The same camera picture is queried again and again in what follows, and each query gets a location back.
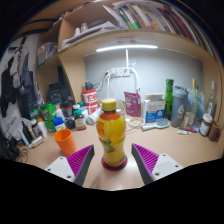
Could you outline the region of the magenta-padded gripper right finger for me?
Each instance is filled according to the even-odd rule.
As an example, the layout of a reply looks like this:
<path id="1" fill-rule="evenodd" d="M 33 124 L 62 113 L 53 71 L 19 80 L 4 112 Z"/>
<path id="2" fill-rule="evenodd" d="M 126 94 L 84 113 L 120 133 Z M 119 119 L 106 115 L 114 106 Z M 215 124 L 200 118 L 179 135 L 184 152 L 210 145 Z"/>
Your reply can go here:
<path id="1" fill-rule="evenodd" d="M 166 153 L 158 155 L 137 144 L 132 144 L 131 153 L 145 185 L 182 169 L 182 166 Z"/>

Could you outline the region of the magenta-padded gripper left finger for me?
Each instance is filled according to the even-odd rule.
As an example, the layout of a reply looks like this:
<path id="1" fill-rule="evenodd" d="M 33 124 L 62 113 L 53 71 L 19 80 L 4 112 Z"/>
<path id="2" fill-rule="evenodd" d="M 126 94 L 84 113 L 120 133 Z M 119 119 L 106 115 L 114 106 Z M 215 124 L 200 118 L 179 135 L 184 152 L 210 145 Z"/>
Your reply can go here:
<path id="1" fill-rule="evenodd" d="M 82 186 L 94 154 L 94 146 L 89 145 L 68 157 L 58 157 L 46 171 Z"/>

